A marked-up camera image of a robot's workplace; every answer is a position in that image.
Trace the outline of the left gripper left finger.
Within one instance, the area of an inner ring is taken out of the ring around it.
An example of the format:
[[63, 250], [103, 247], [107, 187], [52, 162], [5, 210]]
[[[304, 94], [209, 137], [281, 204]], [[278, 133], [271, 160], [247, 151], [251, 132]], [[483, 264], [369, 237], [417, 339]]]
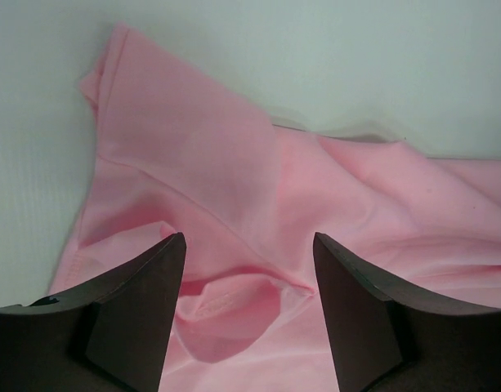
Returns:
[[185, 258], [172, 234], [75, 287], [0, 308], [0, 391], [156, 391]]

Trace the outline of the pink t shirt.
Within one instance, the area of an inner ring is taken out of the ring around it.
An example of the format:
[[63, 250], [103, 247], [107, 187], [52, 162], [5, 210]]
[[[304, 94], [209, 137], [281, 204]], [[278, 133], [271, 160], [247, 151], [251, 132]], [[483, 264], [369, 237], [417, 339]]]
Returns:
[[183, 233], [161, 390], [337, 389], [316, 233], [419, 286], [501, 308], [501, 161], [276, 127], [121, 24], [80, 88], [96, 165], [51, 291]]

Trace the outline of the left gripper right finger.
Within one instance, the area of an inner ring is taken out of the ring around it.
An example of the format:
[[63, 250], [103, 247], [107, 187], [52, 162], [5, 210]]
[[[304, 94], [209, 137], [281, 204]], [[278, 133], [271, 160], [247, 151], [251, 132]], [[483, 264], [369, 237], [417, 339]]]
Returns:
[[342, 391], [501, 391], [501, 310], [456, 300], [326, 234], [315, 274]]

